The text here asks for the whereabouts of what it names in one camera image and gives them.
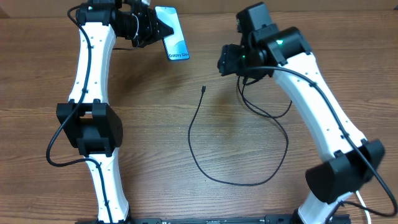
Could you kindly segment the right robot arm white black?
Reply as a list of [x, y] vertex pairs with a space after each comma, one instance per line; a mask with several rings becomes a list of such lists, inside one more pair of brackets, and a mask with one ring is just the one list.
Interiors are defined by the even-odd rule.
[[254, 80], [272, 77], [296, 106], [322, 160], [306, 171], [310, 193], [290, 221], [346, 223], [347, 218], [337, 218], [335, 213], [372, 179], [384, 146], [380, 140], [367, 140], [349, 120], [298, 28], [280, 30], [262, 2], [243, 9], [236, 19], [241, 42], [223, 47], [220, 73]]

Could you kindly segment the blue-screen Samsung Galaxy smartphone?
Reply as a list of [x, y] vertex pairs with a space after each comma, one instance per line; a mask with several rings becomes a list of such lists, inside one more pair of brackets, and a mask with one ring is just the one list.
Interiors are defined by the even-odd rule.
[[156, 6], [154, 9], [157, 18], [171, 27], [174, 32], [163, 38], [167, 58], [172, 61], [188, 60], [190, 55], [176, 8], [171, 6]]

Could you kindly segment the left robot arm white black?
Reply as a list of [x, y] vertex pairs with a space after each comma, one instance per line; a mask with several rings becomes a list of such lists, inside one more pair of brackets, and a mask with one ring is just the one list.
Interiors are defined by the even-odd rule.
[[[108, 77], [118, 37], [130, 40], [136, 49], [174, 34], [149, 6], [150, 1], [87, 1], [67, 12], [79, 29], [78, 67], [67, 103], [57, 105], [60, 127], [49, 142], [46, 160], [55, 167], [88, 166], [98, 203], [95, 223], [133, 222], [119, 171], [123, 124], [109, 104]], [[63, 163], [51, 159], [61, 132], [78, 149], [80, 159]]]

